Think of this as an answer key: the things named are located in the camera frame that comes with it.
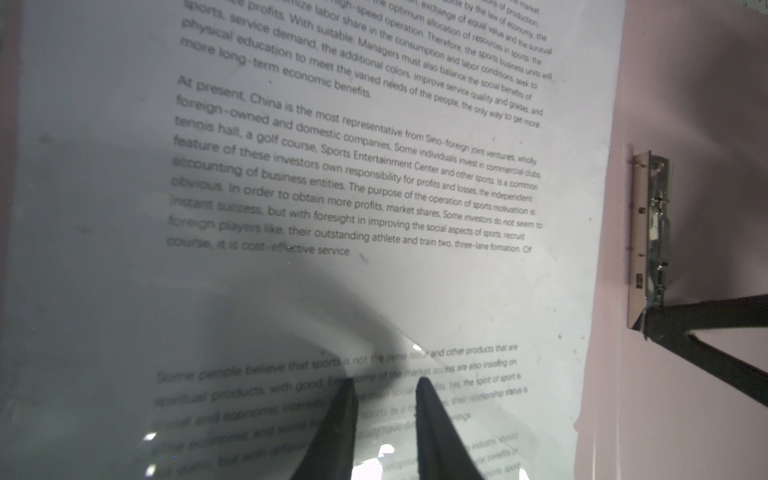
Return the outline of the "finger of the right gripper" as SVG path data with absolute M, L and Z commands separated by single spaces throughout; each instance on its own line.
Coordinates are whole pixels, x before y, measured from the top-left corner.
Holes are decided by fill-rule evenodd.
M 767 372 L 700 340 L 696 330 L 765 328 L 767 297 L 651 307 L 633 329 L 756 402 L 767 404 Z

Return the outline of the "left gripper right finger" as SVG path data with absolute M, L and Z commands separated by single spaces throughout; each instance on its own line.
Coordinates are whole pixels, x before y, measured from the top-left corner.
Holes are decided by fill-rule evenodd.
M 431 381 L 416 387 L 418 474 L 421 480 L 482 480 Z

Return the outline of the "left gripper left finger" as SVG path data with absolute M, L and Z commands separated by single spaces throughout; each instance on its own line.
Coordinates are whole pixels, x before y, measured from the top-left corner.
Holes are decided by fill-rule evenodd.
M 345 379 L 291 479 L 350 480 L 357 420 L 355 384 Z

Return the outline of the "pink file folder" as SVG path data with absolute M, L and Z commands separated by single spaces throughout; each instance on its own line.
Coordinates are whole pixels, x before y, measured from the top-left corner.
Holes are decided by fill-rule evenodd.
M 574 475 L 763 479 L 767 411 L 627 325 L 630 161 L 668 158 L 671 305 L 767 290 L 767 15 L 630 1 Z

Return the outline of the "printed paper sheet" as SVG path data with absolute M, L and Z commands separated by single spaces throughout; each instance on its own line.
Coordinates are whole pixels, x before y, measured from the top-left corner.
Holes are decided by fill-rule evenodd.
M 622 1 L 5 1 L 1 475 L 574 475 Z

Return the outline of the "silver folder clip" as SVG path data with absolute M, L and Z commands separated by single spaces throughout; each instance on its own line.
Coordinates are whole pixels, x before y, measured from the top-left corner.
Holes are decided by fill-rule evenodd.
M 650 151 L 632 160 L 629 245 L 629 328 L 638 330 L 646 311 L 661 307 L 667 289 L 671 221 L 670 160 Z

